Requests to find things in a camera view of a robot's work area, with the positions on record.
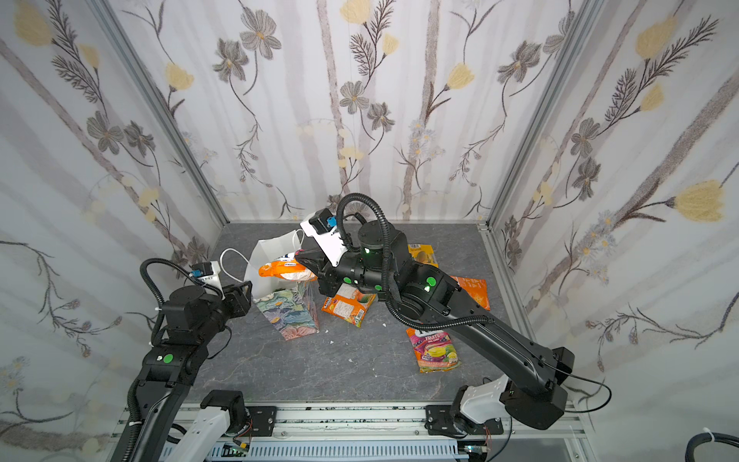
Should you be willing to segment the orange white snack packet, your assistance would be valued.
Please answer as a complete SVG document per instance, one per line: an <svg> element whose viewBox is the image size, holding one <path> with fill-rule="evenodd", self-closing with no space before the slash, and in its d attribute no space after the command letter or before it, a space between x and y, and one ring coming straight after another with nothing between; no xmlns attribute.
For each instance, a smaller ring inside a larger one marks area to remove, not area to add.
<svg viewBox="0 0 739 462"><path fill-rule="evenodd" d="M377 294L364 294L353 286L342 284L335 296L325 300L321 311L360 328L375 300Z"/></svg>

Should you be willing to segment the floral white paper bag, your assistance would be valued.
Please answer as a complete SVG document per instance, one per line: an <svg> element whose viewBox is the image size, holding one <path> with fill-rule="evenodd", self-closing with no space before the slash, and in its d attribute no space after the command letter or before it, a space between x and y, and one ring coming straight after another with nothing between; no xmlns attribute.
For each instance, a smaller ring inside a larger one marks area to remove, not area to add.
<svg viewBox="0 0 739 462"><path fill-rule="evenodd" d="M298 231L259 240L250 255L236 246L219 254L221 274L231 281L252 284L248 298L286 341L319 333L315 282L259 275L259 269L301 248Z"/></svg>

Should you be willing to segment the red orange Fox's candy packet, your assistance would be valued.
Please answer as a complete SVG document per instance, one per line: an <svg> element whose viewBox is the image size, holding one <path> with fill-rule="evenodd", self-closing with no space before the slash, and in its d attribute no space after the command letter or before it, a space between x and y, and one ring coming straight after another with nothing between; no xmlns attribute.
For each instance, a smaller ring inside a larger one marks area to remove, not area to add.
<svg viewBox="0 0 739 462"><path fill-rule="evenodd" d="M300 264L296 259L298 252L291 252L259 267L259 277L272 277L292 282L311 282L317 275Z"/></svg>

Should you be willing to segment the pink Fox's candy packet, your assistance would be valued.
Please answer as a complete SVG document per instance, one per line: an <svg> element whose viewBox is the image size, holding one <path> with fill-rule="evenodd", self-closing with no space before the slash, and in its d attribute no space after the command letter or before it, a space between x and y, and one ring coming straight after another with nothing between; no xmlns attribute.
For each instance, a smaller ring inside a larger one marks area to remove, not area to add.
<svg viewBox="0 0 739 462"><path fill-rule="evenodd" d="M456 348L446 331L408 328L406 334L421 373L447 372L460 365Z"/></svg>

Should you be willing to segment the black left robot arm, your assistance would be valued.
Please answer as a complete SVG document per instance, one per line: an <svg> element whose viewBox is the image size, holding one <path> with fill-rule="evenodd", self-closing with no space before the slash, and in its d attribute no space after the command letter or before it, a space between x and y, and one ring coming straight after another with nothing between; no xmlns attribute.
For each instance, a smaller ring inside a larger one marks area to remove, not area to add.
<svg viewBox="0 0 739 462"><path fill-rule="evenodd" d="M149 275L152 265L170 267L191 284L164 298ZM129 418L114 450L114 461L159 459L200 368L215 357L209 344L230 329L230 320L250 310L250 281L219 288L200 279L204 269L197 264L193 271L186 271L163 258L149 258L140 265L140 276L157 301L158 312L151 348L127 393Z"/></svg>

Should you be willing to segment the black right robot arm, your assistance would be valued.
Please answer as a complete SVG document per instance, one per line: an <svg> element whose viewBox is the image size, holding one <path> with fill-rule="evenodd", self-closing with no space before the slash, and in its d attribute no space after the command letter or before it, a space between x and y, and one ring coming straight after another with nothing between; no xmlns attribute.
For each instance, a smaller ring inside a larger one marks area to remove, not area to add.
<svg viewBox="0 0 739 462"><path fill-rule="evenodd" d="M348 194L336 210L319 210L300 226L315 244L298 250L296 260L317 277L323 295L344 285L376 295L404 325L450 333L502 371L497 380L461 387L443 416L428 415L429 433L463 439L504 417L547 430L570 413L564 383L573 377L573 352L521 335L450 275L415 260L406 235L372 198Z"/></svg>

